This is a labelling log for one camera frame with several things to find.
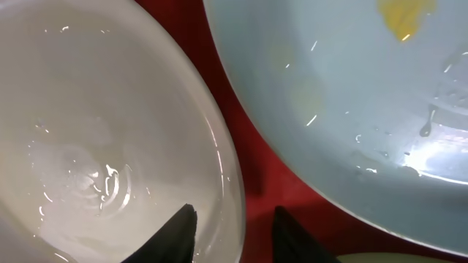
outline bowl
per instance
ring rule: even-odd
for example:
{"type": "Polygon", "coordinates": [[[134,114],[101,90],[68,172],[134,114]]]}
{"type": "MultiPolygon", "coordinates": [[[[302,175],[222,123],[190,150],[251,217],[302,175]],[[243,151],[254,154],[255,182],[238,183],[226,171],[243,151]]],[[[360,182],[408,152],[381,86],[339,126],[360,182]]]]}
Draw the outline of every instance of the bowl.
{"type": "Polygon", "coordinates": [[[468,2],[204,3],[241,104],[296,175],[383,231],[468,255],[468,2]]]}
{"type": "Polygon", "coordinates": [[[121,262],[189,203],[194,262],[236,262],[244,190],[201,77],[130,1],[0,1],[0,254],[121,262]]]}

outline black object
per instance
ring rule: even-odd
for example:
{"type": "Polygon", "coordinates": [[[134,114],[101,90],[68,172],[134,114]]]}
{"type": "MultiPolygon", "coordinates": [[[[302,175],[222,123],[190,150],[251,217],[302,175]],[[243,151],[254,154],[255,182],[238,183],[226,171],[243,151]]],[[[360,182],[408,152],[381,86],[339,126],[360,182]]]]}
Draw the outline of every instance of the black object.
{"type": "Polygon", "coordinates": [[[140,249],[122,263],[192,263],[197,212],[184,205],[140,249]]]}
{"type": "Polygon", "coordinates": [[[284,209],[275,208],[273,263],[339,263],[284,209]]]}
{"type": "MultiPolygon", "coordinates": [[[[122,263],[192,263],[196,229],[197,213],[184,205],[122,263]]],[[[275,208],[272,237],[273,263],[339,263],[284,207],[275,208]]]]}

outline red surface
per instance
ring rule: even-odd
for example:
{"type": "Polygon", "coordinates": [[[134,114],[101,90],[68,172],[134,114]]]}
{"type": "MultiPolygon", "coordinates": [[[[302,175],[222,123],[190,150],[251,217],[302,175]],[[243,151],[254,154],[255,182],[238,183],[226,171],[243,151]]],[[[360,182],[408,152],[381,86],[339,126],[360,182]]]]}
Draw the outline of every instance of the red surface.
{"type": "Polygon", "coordinates": [[[468,262],[398,239],[349,216],[298,179],[253,127],[224,74],[202,0],[137,0],[182,47],[219,105],[244,177],[246,240],[243,263],[272,262],[273,209],[284,205],[335,255],[398,252],[468,262]]]}

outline food residue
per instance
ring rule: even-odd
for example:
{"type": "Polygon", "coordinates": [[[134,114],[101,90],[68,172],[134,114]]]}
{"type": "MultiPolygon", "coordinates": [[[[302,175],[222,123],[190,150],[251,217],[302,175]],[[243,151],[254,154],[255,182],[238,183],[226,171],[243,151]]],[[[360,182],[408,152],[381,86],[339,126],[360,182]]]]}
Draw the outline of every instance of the food residue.
{"type": "Polygon", "coordinates": [[[378,0],[377,6],[385,25],[403,42],[418,32],[425,16],[436,9],[436,0],[378,0]]]}

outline water droplet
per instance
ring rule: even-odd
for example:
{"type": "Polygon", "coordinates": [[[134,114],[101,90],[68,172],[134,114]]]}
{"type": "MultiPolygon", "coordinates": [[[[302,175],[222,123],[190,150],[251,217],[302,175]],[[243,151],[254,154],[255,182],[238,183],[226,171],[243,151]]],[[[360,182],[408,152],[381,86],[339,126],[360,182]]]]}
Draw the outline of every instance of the water droplet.
{"type": "Polygon", "coordinates": [[[423,128],[421,128],[421,130],[419,131],[419,135],[421,137],[427,137],[427,136],[431,135],[432,119],[434,118],[434,114],[436,113],[436,111],[437,111],[437,106],[434,106],[434,105],[430,104],[429,105],[428,120],[427,120],[426,124],[423,126],[423,128]]]}

